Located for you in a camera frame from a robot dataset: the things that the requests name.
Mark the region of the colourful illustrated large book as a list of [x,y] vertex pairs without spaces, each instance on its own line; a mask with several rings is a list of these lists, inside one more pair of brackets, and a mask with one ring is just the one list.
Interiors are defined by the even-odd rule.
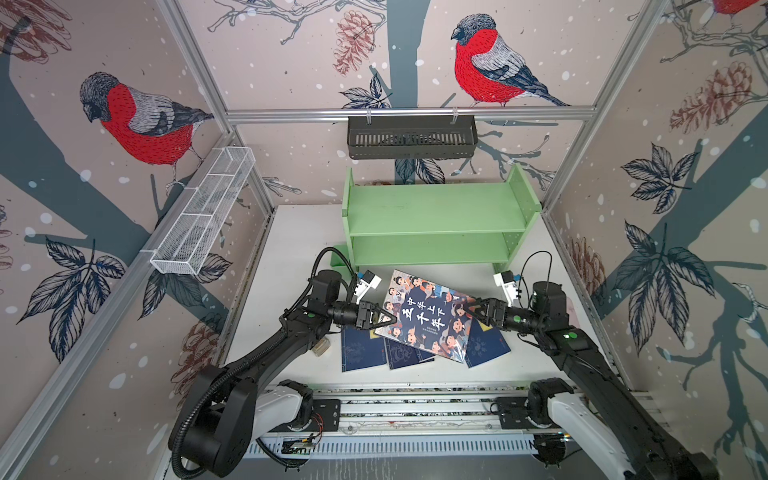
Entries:
[[376,335],[466,365],[471,331],[466,302],[473,297],[430,280],[396,270],[386,290],[384,309],[398,325]]

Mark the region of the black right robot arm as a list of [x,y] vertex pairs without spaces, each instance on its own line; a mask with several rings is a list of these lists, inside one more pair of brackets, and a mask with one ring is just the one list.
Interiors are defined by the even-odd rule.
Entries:
[[497,273],[505,297],[468,303],[485,325],[531,337],[563,378],[534,381],[526,404],[534,425],[554,424],[573,438],[610,479],[717,479],[704,453],[692,453],[669,434],[612,371],[592,338],[570,322],[567,295],[550,280],[534,283],[529,303],[515,305],[522,277]]

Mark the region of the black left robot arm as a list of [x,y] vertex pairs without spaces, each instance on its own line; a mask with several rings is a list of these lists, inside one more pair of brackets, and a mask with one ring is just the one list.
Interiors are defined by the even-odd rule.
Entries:
[[170,466],[179,479],[204,473],[230,474],[252,442],[280,425],[310,424],[313,391],[290,380],[271,382],[298,357],[317,346],[334,325],[371,331],[396,323],[394,314],[365,294],[378,287],[371,271],[350,273],[314,266],[306,287],[279,317],[280,327],[243,357],[208,365],[193,381],[171,431]]

